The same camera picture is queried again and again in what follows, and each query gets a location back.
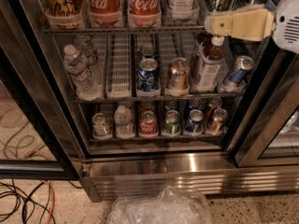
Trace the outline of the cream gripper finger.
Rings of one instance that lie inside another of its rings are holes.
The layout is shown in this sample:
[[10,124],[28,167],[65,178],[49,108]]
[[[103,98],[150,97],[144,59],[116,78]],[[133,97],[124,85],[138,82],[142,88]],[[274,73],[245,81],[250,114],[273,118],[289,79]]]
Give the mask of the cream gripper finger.
[[264,5],[252,5],[207,15],[205,28],[213,35],[262,41],[272,34],[274,21],[274,13]]

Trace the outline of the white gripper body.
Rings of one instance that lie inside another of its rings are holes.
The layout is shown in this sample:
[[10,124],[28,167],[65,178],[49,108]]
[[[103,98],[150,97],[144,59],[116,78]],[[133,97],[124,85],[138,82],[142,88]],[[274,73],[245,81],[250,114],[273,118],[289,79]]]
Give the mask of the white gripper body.
[[279,0],[272,37],[281,49],[299,54],[299,0]]

